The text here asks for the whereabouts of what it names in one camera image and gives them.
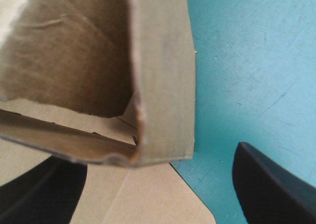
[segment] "blue surface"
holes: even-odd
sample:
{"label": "blue surface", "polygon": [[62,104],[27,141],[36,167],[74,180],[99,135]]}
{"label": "blue surface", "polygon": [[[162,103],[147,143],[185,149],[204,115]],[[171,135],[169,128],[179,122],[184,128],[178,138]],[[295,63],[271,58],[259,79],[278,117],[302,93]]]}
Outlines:
{"label": "blue surface", "polygon": [[248,141],[316,186],[316,0],[188,0],[196,148],[174,167],[218,224],[245,224],[231,178]]}

